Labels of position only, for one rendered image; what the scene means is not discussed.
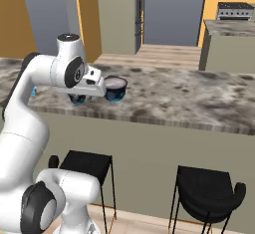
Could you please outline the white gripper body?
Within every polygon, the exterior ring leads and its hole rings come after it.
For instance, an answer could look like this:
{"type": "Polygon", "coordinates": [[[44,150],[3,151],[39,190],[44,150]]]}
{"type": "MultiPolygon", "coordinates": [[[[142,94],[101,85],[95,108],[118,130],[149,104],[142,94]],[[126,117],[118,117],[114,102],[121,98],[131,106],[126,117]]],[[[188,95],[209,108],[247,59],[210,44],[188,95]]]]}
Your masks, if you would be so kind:
{"type": "Polygon", "coordinates": [[[104,79],[100,78],[100,80],[94,85],[88,85],[87,81],[85,79],[82,79],[73,88],[70,89],[56,88],[56,91],[62,94],[103,97],[106,94],[107,89],[104,79]]]}

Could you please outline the small dark blue yogurt container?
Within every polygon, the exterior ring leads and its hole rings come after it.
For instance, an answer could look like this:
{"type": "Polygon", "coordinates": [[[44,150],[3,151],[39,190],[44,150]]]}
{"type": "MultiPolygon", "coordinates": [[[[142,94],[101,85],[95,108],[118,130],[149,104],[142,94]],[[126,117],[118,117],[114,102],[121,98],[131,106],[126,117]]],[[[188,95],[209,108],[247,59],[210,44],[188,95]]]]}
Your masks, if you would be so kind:
{"type": "Polygon", "coordinates": [[[84,102],[90,101],[92,99],[91,96],[73,94],[69,94],[69,98],[74,105],[82,105],[84,102]]]}

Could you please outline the large dark blue yogurt container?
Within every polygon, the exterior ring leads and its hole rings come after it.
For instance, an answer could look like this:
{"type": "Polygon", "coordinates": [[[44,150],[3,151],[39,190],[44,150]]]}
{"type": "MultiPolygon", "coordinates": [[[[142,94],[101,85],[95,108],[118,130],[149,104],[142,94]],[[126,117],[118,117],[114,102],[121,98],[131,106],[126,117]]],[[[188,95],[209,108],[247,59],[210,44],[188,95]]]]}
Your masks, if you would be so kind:
{"type": "Polygon", "coordinates": [[[128,81],[117,76],[108,76],[105,78],[106,94],[105,98],[109,102],[118,102],[122,100],[126,94],[128,81]]]}

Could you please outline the black square bar stool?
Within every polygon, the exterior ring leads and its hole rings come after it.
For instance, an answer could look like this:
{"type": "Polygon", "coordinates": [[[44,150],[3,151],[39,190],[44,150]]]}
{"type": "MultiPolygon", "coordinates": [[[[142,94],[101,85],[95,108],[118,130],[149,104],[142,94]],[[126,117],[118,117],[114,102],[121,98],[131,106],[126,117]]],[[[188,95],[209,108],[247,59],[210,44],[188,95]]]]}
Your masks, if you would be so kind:
{"type": "Polygon", "coordinates": [[[88,205],[103,196],[103,185],[108,171],[114,171],[111,155],[70,150],[61,169],[69,170],[63,190],[67,203],[62,212],[62,224],[55,231],[59,234],[101,234],[91,219],[88,205]]]}

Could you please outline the tall pale green cupboard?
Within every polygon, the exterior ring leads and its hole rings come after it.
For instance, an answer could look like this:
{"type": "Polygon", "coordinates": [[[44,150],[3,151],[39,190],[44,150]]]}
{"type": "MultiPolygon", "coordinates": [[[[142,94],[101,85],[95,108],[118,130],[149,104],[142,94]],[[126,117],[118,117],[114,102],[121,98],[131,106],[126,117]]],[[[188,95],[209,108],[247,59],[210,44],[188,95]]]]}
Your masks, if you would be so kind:
{"type": "Polygon", "coordinates": [[[99,0],[104,54],[135,55],[141,44],[143,0],[99,0]]]}

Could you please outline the black bucket seat bar stool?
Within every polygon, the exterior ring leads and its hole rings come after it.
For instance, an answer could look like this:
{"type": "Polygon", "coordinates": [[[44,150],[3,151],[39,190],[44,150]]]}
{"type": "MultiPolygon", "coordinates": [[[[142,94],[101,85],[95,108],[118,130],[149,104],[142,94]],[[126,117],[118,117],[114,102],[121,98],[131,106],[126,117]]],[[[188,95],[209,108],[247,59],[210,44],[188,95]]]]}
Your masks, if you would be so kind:
{"type": "Polygon", "coordinates": [[[177,221],[179,205],[194,219],[203,223],[201,234],[212,234],[212,225],[224,221],[224,234],[230,216],[243,202],[246,185],[232,187],[226,171],[182,166],[177,168],[169,218],[177,221]]]}
{"type": "Polygon", "coordinates": [[[57,155],[52,155],[48,161],[49,168],[57,168],[59,166],[59,157],[57,155]]]}

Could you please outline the pale green kitchen island base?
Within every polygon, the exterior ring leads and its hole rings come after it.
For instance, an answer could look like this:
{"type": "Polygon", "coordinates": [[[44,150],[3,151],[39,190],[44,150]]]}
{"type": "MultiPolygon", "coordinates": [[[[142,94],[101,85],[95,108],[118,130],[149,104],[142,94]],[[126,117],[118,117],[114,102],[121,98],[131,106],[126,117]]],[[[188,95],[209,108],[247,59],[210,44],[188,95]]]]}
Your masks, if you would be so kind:
{"type": "Polygon", "coordinates": [[[50,139],[36,170],[53,154],[69,150],[108,154],[114,171],[104,185],[108,205],[132,213],[167,218],[180,165],[227,171],[247,192],[227,228],[255,234],[255,136],[116,121],[41,114],[50,139]]]}

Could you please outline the grey fridge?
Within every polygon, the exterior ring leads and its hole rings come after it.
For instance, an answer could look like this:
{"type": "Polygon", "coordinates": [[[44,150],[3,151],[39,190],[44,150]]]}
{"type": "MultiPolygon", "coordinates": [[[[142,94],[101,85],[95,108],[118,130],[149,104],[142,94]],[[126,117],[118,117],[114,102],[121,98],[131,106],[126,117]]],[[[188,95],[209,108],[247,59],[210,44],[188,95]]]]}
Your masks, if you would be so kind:
{"type": "Polygon", "coordinates": [[[143,42],[196,46],[204,0],[144,0],[143,42]]]}

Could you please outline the pale green counter cupboard run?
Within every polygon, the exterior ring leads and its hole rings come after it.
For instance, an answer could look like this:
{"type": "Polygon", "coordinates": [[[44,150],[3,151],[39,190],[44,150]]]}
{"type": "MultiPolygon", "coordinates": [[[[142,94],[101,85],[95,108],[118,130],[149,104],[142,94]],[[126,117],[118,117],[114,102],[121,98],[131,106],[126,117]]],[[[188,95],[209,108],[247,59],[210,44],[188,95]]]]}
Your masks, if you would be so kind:
{"type": "Polygon", "coordinates": [[[205,20],[199,71],[255,74],[255,20],[205,20]]]}

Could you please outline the steel range cooker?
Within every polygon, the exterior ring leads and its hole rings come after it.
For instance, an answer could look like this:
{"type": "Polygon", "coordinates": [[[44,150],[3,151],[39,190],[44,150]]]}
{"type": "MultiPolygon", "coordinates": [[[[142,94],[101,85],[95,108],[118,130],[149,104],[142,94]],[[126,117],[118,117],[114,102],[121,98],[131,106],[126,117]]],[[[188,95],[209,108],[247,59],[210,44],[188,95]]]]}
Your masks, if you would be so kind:
{"type": "Polygon", "coordinates": [[[216,19],[249,21],[253,11],[254,7],[246,2],[219,2],[216,19]]]}

